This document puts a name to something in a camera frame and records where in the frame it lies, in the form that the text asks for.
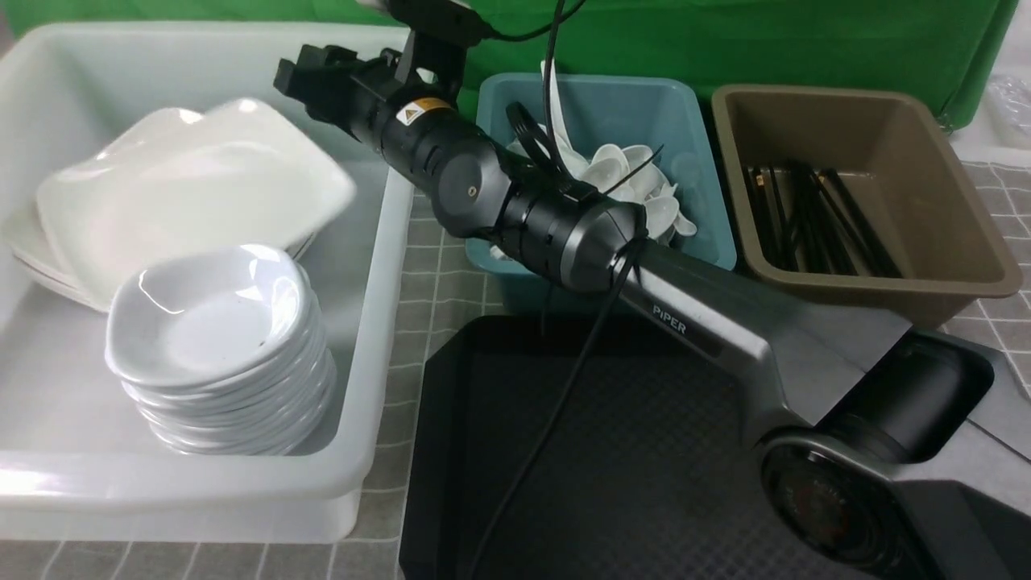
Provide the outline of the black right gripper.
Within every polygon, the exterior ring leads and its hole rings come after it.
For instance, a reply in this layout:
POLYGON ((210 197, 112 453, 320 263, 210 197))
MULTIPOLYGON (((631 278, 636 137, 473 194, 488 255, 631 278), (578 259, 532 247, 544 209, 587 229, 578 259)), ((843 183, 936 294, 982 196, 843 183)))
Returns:
POLYGON ((396 86, 401 56, 398 49, 384 48, 364 60, 339 45, 303 44, 294 61, 280 60, 273 88, 301 103, 310 118, 350 137, 371 137, 384 92, 396 86))

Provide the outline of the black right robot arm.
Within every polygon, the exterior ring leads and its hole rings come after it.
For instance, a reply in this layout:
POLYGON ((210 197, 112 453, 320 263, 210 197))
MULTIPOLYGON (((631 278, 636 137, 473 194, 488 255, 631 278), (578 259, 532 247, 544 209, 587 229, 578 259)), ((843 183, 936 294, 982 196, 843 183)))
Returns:
POLYGON ((1029 400, 1001 352, 652 241, 640 206, 506 150, 423 81, 412 54, 305 44, 273 86, 379 153, 450 235, 563 289, 621 298, 728 371, 764 492, 814 551, 883 579, 1027 579, 1029 400))

